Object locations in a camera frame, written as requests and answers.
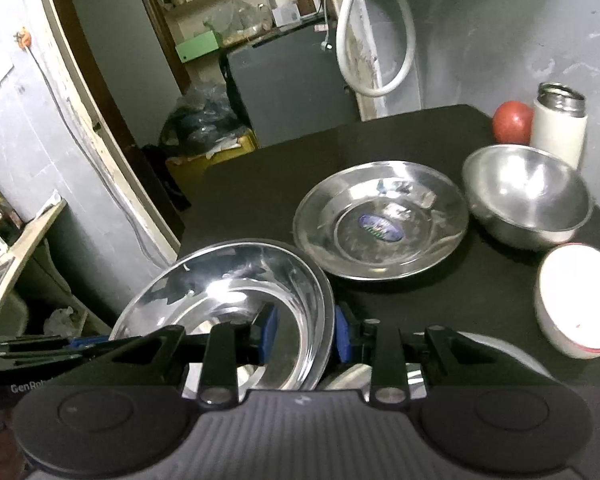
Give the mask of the shiny steel plate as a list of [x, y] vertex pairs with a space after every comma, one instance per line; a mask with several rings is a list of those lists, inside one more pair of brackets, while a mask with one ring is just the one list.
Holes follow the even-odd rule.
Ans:
[[165, 325], [202, 335], [220, 323], [250, 323], [269, 304], [277, 314], [271, 357], [238, 367], [239, 390], [314, 389], [329, 361], [334, 295], [309, 256], [274, 240], [230, 240], [181, 258], [125, 307], [109, 337]]

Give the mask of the black plastic bag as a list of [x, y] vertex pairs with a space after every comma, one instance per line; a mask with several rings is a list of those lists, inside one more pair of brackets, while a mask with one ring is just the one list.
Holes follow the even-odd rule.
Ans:
[[162, 126], [158, 145], [170, 156], [200, 155], [245, 132], [246, 126], [230, 104], [226, 85], [201, 82], [176, 100]]

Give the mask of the steel plate with blue sticker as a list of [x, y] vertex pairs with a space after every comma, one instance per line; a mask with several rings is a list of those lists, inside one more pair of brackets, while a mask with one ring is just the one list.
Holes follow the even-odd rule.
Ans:
[[315, 185], [294, 213], [296, 245], [340, 278], [400, 280], [436, 266], [468, 228], [458, 186], [414, 162], [368, 162]]

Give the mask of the white bowl red rim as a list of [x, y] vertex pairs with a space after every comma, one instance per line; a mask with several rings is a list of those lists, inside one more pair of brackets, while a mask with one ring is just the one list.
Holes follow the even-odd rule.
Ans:
[[536, 320], [550, 344], [578, 360], [600, 357], [600, 251], [565, 244], [542, 260], [534, 286]]

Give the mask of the dark grey cabinet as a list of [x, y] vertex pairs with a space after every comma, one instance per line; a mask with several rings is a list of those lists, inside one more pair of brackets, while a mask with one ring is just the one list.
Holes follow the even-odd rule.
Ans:
[[271, 32], [221, 54], [234, 112], [262, 148], [360, 120], [326, 32], [310, 23]]

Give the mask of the white thermos steel top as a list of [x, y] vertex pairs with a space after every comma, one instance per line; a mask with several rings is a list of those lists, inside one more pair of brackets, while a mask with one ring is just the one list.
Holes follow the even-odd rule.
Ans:
[[533, 101], [530, 145], [573, 169], [582, 159], [588, 114], [585, 96], [558, 82], [542, 82]]

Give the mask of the wooden side counter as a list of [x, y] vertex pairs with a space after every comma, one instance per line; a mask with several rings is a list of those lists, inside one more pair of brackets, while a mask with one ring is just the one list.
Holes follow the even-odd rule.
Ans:
[[67, 205], [58, 194], [50, 196], [38, 215], [24, 226], [15, 244], [0, 258], [0, 312], [5, 298], [12, 291], [15, 282], [27, 261], [38, 247], [58, 216]]

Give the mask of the yellow crate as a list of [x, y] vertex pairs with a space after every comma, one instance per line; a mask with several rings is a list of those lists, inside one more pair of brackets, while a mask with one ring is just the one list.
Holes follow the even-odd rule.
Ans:
[[184, 194], [193, 193], [193, 189], [200, 185], [211, 166], [252, 153], [259, 147], [257, 137], [251, 129], [244, 129], [240, 133], [242, 135], [239, 138], [223, 140], [207, 153], [175, 156], [166, 160], [166, 169]]

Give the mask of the deep steel bowl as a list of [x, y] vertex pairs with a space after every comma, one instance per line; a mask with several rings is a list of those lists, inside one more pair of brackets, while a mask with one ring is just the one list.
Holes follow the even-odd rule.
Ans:
[[566, 244], [593, 213], [578, 170], [531, 146], [480, 148], [464, 161], [462, 178], [474, 217], [516, 249], [542, 252]]

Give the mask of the green box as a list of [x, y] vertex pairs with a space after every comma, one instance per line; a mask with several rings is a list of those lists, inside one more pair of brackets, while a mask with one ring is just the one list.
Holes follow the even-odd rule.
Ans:
[[180, 42], [175, 46], [180, 61], [185, 64], [222, 48], [222, 38], [213, 30]]

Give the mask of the red tomato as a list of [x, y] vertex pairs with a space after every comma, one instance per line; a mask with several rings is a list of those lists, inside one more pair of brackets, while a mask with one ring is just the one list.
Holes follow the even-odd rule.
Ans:
[[519, 101], [501, 104], [492, 118], [492, 131], [496, 142], [501, 144], [527, 145], [531, 138], [532, 108]]

